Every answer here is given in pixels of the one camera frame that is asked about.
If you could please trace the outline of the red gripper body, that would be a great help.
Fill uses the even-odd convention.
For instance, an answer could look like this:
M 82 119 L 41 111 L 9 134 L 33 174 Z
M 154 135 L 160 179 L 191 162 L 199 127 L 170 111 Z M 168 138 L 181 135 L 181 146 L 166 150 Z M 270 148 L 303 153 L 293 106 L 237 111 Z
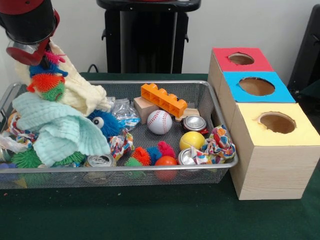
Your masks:
M 52 33 L 40 42 L 32 44 L 24 44 L 12 39 L 9 40 L 6 52 L 16 61 L 28 65 L 37 66 L 41 63 L 45 56 L 45 51 L 49 48 L 50 38 L 54 35 L 59 23 L 60 16 L 56 10 L 54 13 L 54 27 Z

